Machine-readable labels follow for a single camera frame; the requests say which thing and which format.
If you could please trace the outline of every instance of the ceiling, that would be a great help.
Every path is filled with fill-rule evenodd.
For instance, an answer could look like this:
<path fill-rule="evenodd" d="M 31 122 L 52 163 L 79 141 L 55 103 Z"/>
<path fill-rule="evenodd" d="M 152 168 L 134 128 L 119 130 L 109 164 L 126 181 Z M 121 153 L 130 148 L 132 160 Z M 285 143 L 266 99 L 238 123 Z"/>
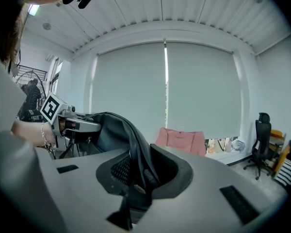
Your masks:
<path fill-rule="evenodd" d="M 217 28 L 252 46 L 259 54 L 291 34 L 291 28 L 271 0 L 92 0 L 83 10 L 49 4 L 29 16 L 26 32 L 75 53 L 98 37 L 132 24 L 185 21 Z M 43 29 L 44 23 L 51 30 Z"/>

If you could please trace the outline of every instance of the office chair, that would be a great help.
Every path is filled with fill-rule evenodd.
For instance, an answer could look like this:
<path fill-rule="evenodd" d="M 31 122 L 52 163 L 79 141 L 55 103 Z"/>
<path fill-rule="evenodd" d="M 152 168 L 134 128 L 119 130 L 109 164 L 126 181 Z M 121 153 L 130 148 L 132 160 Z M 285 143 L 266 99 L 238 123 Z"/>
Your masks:
<path fill-rule="evenodd" d="M 259 119 L 256 120 L 257 140 L 252 147 L 252 157 L 249 160 L 249 163 L 253 161 L 254 164 L 246 165 L 243 168 L 244 170 L 246 170 L 247 167 L 257 166 L 259 170 L 259 175 L 256 177 L 256 180 L 260 178 L 261 168 L 268 171 L 267 176 L 271 174 L 272 171 L 265 161 L 273 159 L 276 155 L 276 153 L 268 147 L 272 130 L 272 125 L 270 124 L 270 116 L 267 113 L 260 113 L 259 115 Z"/>

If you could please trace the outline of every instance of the striped cloth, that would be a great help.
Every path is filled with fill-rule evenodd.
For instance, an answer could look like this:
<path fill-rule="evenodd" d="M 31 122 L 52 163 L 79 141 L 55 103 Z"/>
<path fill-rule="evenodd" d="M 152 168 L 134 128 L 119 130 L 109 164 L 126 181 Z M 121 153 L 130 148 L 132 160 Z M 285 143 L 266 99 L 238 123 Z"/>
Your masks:
<path fill-rule="evenodd" d="M 286 159 L 275 175 L 275 180 L 284 187 L 291 186 L 291 161 Z"/>

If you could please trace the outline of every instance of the floor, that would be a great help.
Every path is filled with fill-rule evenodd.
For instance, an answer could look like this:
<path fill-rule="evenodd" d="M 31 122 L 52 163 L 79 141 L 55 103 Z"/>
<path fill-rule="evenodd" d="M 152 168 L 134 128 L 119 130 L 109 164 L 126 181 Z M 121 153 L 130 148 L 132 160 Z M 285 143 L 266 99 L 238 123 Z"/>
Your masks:
<path fill-rule="evenodd" d="M 246 160 L 232 165 L 230 168 L 258 186 L 272 202 L 275 202 L 287 194 L 286 190 L 281 185 L 275 182 L 271 176 L 266 175 L 266 170 L 262 169 L 260 179 L 256 180 L 258 169 L 256 167 L 248 167 L 244 170 L 243 167 L 248 164 L 248 160 Z"/>

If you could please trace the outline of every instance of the pink bag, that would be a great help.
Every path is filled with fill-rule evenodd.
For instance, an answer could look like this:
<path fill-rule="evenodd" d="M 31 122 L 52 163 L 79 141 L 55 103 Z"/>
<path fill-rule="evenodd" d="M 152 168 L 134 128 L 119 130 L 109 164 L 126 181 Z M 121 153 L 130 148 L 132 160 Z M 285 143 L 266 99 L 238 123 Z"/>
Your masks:
<path fill-rule="evenodd" d="M 161 128 L 155 144 L 180 149 L 200 156 L 205 156 L 206 154 L 203 132 L 180 132 Z"/>

